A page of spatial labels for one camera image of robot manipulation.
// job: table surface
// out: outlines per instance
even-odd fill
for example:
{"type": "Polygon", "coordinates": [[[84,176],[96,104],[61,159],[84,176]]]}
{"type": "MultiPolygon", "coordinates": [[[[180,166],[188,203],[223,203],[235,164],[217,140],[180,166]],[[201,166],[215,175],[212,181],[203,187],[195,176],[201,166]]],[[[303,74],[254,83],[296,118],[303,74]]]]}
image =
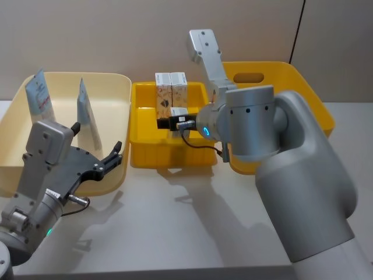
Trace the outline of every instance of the table surface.
{"type": "MultiPolygon", "coordinates": [[[[9,101],[0,101],[0,117],[9,101]]],[[[373,103],[326,103],[330,136],[356,182],[349,219],[373,261],[373,103]]],[[[64,217],[18,275],[289,265],[254,176],[213,167],[150,170],[128,165],[116,191],[64,217]]],[[[8,201],[0,198],[0,208],[8,201]]]]}

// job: gray wall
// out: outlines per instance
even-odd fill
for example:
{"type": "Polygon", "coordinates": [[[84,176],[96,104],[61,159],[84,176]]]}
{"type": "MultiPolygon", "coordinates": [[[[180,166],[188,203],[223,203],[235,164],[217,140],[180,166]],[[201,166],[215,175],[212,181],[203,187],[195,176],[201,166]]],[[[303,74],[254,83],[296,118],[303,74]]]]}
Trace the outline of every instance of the gray wall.
{"type": "Polygon", "coordinates": [[[292,64],[327,102],[373,102],[373,1],[307,0],[292,64]]]}
{"type": "Polygon", "coordinates": [[[211,28],[232,60],[288,61],[300,0],[0,1],[0,99],[37,72],[117,72],[133,81],[185,71],[189,29],[211,28]]]}

